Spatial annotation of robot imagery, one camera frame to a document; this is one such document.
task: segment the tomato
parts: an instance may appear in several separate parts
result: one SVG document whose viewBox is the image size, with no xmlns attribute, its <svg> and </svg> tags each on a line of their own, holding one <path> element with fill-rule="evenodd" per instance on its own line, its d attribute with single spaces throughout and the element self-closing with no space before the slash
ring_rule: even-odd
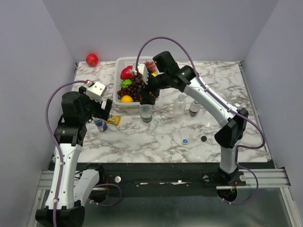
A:
<svg viewBox="0 0 303 227">
<path fill-rule="evenodd" d="M 99 61 L 98 57 L 93 53 L 90 53 L 86 57 L 86 63 L 91 67 L 96 67 L 98 64 L 98 61 Z"/>
<path fill-rule="evenodd" d="M 132 69 L 133 69 L 132 65 L 127 66 L 125 69 L 122 70 L 120 78 L 121 79 L 130 79 L 133 76 Z"/>
</svg>

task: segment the basket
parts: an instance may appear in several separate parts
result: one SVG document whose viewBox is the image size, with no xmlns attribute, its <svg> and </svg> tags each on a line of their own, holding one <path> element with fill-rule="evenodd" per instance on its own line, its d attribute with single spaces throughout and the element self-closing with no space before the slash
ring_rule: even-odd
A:
<svg viewBox="0 0 303 227">
<path fill-rule="evenodd" d="M 125 58 L 119 58 L 116 61 L 116 68 L 115 68 L 115 77 L 114 77 L 114 98 L 113 102 L 115 105 L 122 106 L 124 108 L 138 108 L 140 103 L 121 103 L 118 99 L 117 91 L 121 89 L 121 83 L 123 82 L 122 79 L 120 79 L 120 75 L 123 69 L 125 69 L 129 65 L 133 65 L 136 63 L 137 57 L 125 57 Z M 153 61 L 152 57 L 140 57 L 139 63 L 145 63 L 146 61 Z"/>
</svg>

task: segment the bunch of grapes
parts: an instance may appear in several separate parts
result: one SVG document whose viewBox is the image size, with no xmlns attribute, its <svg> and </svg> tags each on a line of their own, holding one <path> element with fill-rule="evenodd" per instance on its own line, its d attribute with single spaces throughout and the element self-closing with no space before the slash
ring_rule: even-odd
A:
<svg viewBox="0 0 303 227">
<path fill-rule="evenodd" d="M 142 76 L 131 77 L 130 80 L 132 81 L 131 85 L 117 91 L 118 99 L 121 99 L 123 96 L 130 96 L 133 98 L 134 102 L 140 102 L 141 95 L 139 94 L 139 89 L 142 85 Z"/>
<path fill-rule="evenodd" d="M 153 61 L 146 61 L 145 66 L 149 73 L 155 73 L 156 72 L 156 65 Z"/>
</svg>

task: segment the can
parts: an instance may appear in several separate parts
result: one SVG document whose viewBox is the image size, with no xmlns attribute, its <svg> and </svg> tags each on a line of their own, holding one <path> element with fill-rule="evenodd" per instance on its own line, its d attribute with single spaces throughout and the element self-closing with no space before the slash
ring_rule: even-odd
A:
<svg viewBox="0 0 303 227">
<path fill-rule="evenodd" d="M 106 131 L 107 124 L 103 119 L 93 118 L 93 121 L 97 126 L 97 128 L 99 129 L 99 131 Z"/>
</svg>

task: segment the red ball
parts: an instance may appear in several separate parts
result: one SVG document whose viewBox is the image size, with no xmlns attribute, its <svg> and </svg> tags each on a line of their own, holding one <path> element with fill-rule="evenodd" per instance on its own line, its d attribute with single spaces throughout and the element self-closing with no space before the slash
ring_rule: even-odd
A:
<svg viewBox="0 0 303 227">
<path fill-rule="evenodd" d="M 98 64 L 98 61 L 99 61 L 98 57 L 93 53 L 90 53 L 86 57 L 86 63 L 91 67 L 96 67 Z"/>
</svg>

